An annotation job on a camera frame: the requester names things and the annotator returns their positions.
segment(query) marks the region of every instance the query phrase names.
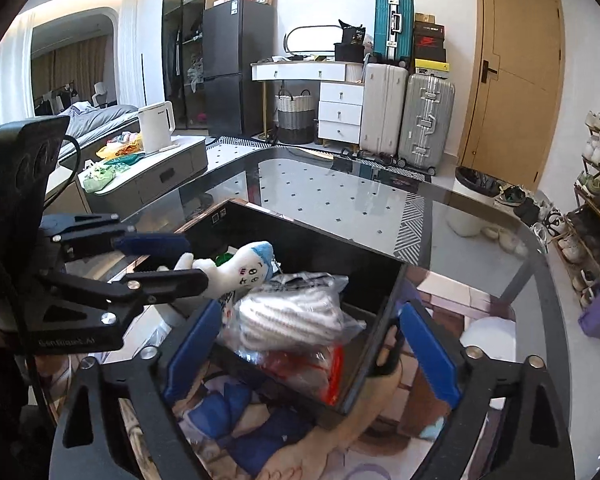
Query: white kettle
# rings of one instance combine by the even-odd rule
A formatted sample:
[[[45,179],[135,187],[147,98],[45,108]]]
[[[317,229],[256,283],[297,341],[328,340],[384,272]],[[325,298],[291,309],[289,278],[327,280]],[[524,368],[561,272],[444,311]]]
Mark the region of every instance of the white kettle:
[[[176,129],[171,101],[156,103],[138,110],[144,152],[158,152],[171,146],[171,134]]]

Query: glass table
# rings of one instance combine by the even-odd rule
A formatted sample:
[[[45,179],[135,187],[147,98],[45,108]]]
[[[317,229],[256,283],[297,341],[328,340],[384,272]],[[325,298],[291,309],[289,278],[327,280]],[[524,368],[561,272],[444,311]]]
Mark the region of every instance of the glass table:
[[[140,232],[177,232],[209,208],[234,199],[398,258],[409,264],[407,276],[434,320],[458,336],[485,317],[514,320],[515,359],[522,362],[534,354],[544,360],[568,425],[569,352],[546,249],[515,216],[426,180],[416,173],[395,173],[322,152],[267,148],[216,166],[149,204],[126,223]],[[450,220],[458,212],[480,226],[493,224],[509,230],[515,236],[516,250],[505,252],[497,241],[479,234],[459,236]],[[112,280],[132,272],[141,260],[111,253],[68,271]],[[395,444],[405,436],[419,442],[420,431],[444,414],[444,409],[436,411],[440,410],[437,406],[433,409],[437,415],[414,422],[418,406],[410,402],[431,395],[408,348],[402,362],[403,392],[382,412],[376,427],[376,436],[384,431],[393,437],[375,444],[369,438],[362,444],[367,450],[378,442]],[[56,390],[52,397],[57,399],[62,388]],[[423,445],[421,459],[429,447]],[[406,452],[413,452],[413,446],[410,449]],[[405,474],[415,471],[412,466],[398,468],[400,477],[409,478]]]

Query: black refrigerator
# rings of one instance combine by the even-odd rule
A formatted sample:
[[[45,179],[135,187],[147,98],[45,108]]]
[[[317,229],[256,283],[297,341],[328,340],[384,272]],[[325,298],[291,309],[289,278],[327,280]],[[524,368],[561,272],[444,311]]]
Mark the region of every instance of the black refrigerator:
[[[273,55],[276,9],[231,0],[206,9],[202,51],[206,124],[214,137],[253,137],[263,131],[262,83],[251,63]]]

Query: gray bedding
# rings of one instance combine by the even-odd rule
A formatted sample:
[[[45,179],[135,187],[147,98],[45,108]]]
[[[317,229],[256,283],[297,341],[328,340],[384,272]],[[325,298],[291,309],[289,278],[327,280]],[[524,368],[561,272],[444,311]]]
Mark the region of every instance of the gray bedding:
[[[131,105],[115,105],[71,118],[67,135],[78,141],[80,147],[106,136],[138,116],[138,108]],[[75,152],[74,146],[65,141],[60,148],[59,159],[63,160]]]

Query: brown curtain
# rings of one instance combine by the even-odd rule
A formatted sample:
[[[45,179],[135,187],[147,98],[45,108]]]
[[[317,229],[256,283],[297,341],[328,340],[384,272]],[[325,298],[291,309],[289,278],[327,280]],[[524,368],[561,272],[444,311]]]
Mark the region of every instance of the brown curtain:
[[[58,48],[31,60],[31,86],[34,98],[74,82],[81,101],[91,102],[93,86],[104,74],[106,36],[90,38]]]
[[[42,97],[54,86],[54,53],[31,60],[31,91],[33,98]]]

